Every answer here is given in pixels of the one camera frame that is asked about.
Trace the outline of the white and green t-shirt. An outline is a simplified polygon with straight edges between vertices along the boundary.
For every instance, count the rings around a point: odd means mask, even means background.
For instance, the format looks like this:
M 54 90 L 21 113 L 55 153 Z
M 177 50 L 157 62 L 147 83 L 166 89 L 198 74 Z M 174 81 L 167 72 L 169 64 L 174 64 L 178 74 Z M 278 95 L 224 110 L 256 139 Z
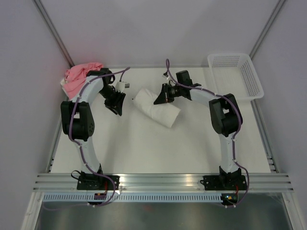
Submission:
M 141 88 L 133 100 L 136 108 L 155 122 L 171 128 L 181 109 L 170 103 L 154 105 L 157 95 L 146 88 Z

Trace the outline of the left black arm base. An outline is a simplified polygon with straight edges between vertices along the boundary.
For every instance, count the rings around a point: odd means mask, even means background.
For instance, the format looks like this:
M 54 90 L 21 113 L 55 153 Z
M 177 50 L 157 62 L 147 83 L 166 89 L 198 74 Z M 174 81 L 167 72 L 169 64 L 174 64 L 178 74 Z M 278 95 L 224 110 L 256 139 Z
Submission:
M 115 187 L 113 187 L 112 182 L 101 176 L 97 176 L 94 174 L 83 174 L 78 178 L 77 190 L 105 190 L 105 191 L 113 191 L 118 190 L 118 186 L 120 184 L 118 175 L 107 175 L 113 182 Z

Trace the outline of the pink t-shirt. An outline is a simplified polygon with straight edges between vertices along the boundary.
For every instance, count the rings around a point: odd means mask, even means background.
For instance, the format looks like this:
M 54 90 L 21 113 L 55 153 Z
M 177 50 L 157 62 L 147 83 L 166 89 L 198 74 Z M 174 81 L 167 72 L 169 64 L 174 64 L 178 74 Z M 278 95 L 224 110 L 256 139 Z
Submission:
M 72 99 L 78 94 L 85 83 L 86 75 L 91 70 L 100 70 L 103 67 L 102 63 L 90 62 L 86 64 L 76 65 L 65 72 L 66 79 L 65 94 L 69 99 Z

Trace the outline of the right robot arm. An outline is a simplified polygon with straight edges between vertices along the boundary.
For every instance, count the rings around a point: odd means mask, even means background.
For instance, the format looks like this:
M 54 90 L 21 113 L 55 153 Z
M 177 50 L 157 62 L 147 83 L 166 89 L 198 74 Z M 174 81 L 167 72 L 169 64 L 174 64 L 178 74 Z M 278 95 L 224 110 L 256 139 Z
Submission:
M 243 117 L 236 98 L 231 93 L 216 95 L 200 84 L 194 84 L 187 70 L 177 72 L 176 77 L 177 80 L 171 78 L 174 85 L 171 83 L 162 85 L 154 105 L 172 103 L 176 97 L 184 97 L 209 108 L 211 124 L 219 135 L 221 145 L 219 184 L 224 189 L 230 189 L 236 184 L 236 177 L 233 173 L 240 172 L 235 160 L 234 139 L 243 124 Z

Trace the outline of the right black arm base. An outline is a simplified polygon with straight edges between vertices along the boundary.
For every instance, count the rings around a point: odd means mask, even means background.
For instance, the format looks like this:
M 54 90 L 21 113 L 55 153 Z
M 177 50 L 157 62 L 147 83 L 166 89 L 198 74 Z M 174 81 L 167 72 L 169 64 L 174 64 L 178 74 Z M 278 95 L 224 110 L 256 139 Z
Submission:
M 244 175 L 234 179 L 222 179 L 219 175 L 207 175 L 203 176 L 200 183 L 204 186 L 206 191 L 246 190 L 248 186 Z

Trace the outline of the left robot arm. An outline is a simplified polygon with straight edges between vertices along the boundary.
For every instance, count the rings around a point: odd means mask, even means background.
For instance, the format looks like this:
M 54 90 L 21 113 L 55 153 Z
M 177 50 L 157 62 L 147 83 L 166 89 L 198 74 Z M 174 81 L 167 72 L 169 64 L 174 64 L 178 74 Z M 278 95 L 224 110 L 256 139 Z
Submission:
M 83 163 L 82 173 L 91 174 L 88 184 L 95 190 L 104 186 L 105 179 L 93 145 L 95 122 L 91 104 L 100 94 L 104 98 L 105 107 L 115 115 L 121 116 L 126 97 L 124 91 L 130 87 L 130 84 L 124 82 L 122 78 L 115 86 L 112 83 L 115 81 L 115 75 L 123 76 L 127 70 L 115 73 L 108 68 L 89 71 L 76 95 L 60 105 L 62 130 L 79 150 Z

